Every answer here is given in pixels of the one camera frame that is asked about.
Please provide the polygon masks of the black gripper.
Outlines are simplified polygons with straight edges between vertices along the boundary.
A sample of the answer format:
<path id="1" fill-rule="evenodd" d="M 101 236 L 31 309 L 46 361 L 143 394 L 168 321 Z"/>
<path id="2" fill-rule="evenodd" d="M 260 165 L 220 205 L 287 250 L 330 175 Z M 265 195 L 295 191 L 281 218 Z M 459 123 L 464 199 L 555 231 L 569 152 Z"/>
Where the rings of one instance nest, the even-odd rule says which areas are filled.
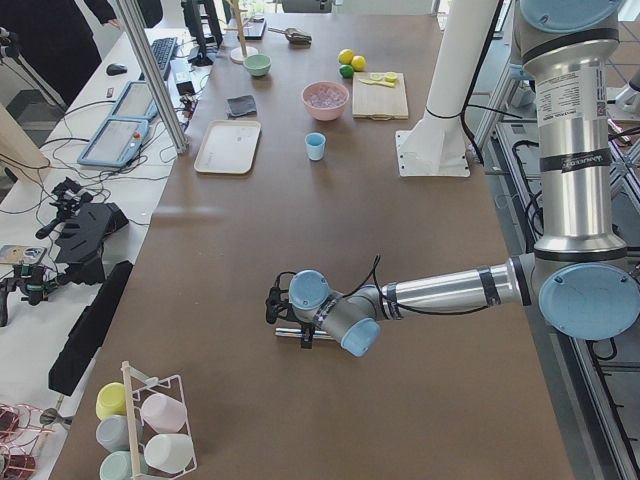
<path id="1" fill-rule="evenodd" d="M 308 349 L 313 347 L 313 337 L 315 334 L 316 326 L 311 322 L 300 323 L 300 346 L 302 349 Z"/>

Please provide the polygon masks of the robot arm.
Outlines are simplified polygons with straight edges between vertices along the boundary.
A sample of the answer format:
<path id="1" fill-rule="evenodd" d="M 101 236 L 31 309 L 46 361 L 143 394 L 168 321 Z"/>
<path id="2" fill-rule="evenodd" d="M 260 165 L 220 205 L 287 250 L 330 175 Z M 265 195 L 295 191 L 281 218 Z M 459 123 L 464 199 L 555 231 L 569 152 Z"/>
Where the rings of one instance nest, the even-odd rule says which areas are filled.
<path id="1" fill-rule="evenodd" d="M 626 244 L 611 224 L 604 63 L 618 43 L 613 1 L 524 1 L 515 14 L 515 67 L 537 85 L 542 236 L 528 253 L 464 272 L 350 293 L 314 270 L 288 288 L 287 317 L 304 338 L 323 330 L 364 354 L 379 321 L 409 314 L 463 315 L 495 305 L 537 304 L 547 322 L 583 340 L 614 337 L 637 320 L 639 289 L 624 268 Z"/>

